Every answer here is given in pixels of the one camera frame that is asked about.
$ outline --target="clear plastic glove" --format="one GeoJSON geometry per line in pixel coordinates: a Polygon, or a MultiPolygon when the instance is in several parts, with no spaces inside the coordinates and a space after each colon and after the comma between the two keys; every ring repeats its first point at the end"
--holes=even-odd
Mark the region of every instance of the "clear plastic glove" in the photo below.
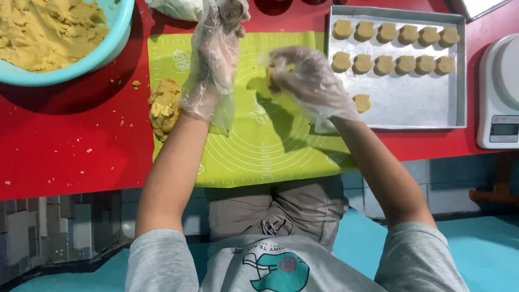
{"type": "Polygon", "coordinates": [[[239,39],[245,37],[240,22],[250,18],[247,0],[203,0],[203,16],[191,38],[191,70],[182,86],[180,105],[227,130],[235,113],[239,39]]]}
{"type": "Polygon", "coordinates": [[[269,54],[276,67],[272,79],[281,89],[295,96],[306,117],[316,125],[316,133],[337,130],[328,120],[332,116],[361,121],[343,81],[332,71],[323,52],[308,47],[293,46],[275,49],[269,54]],[[294,70],[286,65],[294,64],[294,70]]]}

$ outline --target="turquoise bowl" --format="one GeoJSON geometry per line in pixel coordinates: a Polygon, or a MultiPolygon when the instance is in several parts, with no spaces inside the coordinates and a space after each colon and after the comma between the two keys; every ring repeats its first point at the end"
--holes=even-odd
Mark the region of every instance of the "turquoise bowl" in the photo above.
{"type": "Polygon", "coordinates": [[[98,0],[99,7],[103,8],[106,25],[110,32],[86,57],[63,69],[46,73],[29,72],[2,60],[0,61],[0,82],[20,86],[52,85],[108,65],[121,53],[128,42],[134,5],[134,0],[120,0],[117,4],[114,2],[116,1],[98,0]]]}

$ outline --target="blue floor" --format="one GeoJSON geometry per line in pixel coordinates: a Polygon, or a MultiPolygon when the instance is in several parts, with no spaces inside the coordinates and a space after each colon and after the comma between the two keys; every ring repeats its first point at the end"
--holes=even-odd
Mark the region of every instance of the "blue floor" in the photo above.
{"type": "MultiPolygon", "coordinates": [[[[448,238],[458,270],[472,292],[519,288],[519,217],[482,217],[438,222],[448,238]]],[[[335,255],[370,278],[375,276],[387,230],[350,209],[341,221],[335,255]]],[[[207,271],[209,244],[189,246],[199,280],[207,271]]],[[[13,291],[124,291],[129,250],[124,249],[94,273],[32,279],[13,291]]]]}

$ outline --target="white kitchen scale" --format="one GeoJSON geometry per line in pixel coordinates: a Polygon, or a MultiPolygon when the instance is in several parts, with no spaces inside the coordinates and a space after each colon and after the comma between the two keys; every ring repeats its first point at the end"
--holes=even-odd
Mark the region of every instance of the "white kitchen scale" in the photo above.
{"type": "Polygon", "coordinates": [[[491,44],[481,60],[477,143],[519,149],[519,34],[491,44]]]}

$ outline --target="red table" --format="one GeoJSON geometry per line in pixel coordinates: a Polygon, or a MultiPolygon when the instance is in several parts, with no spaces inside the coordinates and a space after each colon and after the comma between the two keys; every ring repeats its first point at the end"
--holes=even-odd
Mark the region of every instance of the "red table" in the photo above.
{"type": "MultiPolygon", "coordinates": [[[[288,11],[270,16],[255,4],[265,1],[269,0],[249,1],[252,20],[244,24],[248,32],[325,29],[329,3],[311,6],[293,0],[288,11]]],[[[0,200],[144,184],[153,152],[153,132],[147,119],[146,40],[151,34],[190,33],[195,24],[149,12],[144,0],[135,2],[128,44],[105,68],[55,86],[0,85],[0,200]],[[142,83],[137,90],[131,85],[135,80],[142,83]]],[[[348,4],[448,12],[442,0],[350,0],[348,4]]],[[[399,160],[484,152],[475,142],[479,59],[492,41],[519,33],[516,15],[519,15],[519,0],[467,25],[466,129],[377,132],[399,160]]]]}

